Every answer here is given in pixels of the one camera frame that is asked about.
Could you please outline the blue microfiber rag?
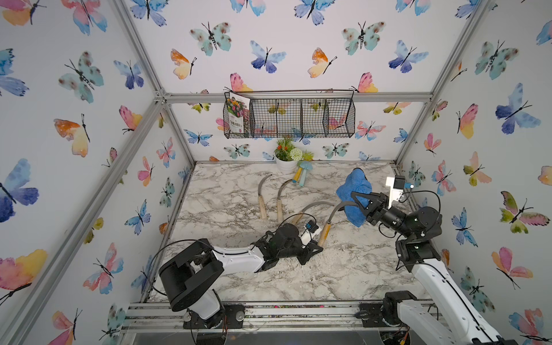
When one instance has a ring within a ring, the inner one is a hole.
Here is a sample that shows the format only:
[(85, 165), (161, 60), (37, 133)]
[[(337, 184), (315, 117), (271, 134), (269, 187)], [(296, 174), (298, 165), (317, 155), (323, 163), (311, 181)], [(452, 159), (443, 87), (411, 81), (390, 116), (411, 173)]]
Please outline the blue microfiber rag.
[(342, 202), (349, 201), (360, 202), (361, 208), (356, 206), (345, 206), (344, 212), (347, 219), (355, 226), (361, 227), (366, 220), (366, 216), (361, 209), (368, 206), (369, 200), (362, 195), (368, 195), (372, 192), (372, 184), (368, 181), (365, 172), (361, 168), (355, 168), (346, 177), (345, 183), (336, 190), (336, 195)]

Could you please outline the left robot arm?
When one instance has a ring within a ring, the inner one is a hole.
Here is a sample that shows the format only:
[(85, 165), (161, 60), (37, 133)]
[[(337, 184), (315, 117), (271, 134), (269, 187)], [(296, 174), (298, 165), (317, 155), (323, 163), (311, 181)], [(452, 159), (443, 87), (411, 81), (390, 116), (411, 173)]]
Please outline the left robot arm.
[(323, 251), (315, 240), (320, 233), (319, 226), (311, 220), (302, 231), (283, 223), (250, 247), (222, 248), (211, 245), (207, 239), (193, 240), (158, 270), (171, 310), (189, 309), (204, 321), (220, 319), (224, 306), (213, 289), (220, 277), (261, 273), (288, 258), (296, 258), (305, 265)]

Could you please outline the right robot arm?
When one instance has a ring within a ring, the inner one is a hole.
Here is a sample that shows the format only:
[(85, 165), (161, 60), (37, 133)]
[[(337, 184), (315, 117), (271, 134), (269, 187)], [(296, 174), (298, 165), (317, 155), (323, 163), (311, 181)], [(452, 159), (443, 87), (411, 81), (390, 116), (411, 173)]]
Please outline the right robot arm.
[(382, 224), (402, 236), (396, 241), (398, 266), (424, 287), (440, 317), (406, 291), (387, 293), (382, 318), (389, 325), (406, 325), (425, 344), (515, 344), (505, 339), (469, 302), (449, 274), (431, 240), (442, 233), (442, 215), (431, 207), (409, 214), (391, 205), (383, 193), (352, 192), (354, 205), (372, 225)]

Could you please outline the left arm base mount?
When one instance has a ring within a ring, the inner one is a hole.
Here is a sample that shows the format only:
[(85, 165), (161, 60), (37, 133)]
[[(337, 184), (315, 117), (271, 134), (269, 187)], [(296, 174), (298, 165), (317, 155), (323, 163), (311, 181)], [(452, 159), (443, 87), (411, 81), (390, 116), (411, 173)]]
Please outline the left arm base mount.
[(205, 293), (187, 309), (184, 329), (241, 329), (245, 319), (245, 306), (239, 303), (222, 303), (215, 290)]

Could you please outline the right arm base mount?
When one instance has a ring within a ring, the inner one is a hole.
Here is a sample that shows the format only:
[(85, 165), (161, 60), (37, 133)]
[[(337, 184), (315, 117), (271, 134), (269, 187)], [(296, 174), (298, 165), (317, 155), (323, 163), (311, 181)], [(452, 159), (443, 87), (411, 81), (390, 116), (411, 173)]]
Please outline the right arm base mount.
[(403, 323), (398, 316), (398, 304), (405, 300), (418, 300), (407, 290), (385, 293), (381, 301), (360, 303), (354, 317), (362, 321), (364, 328), (399, 327)]

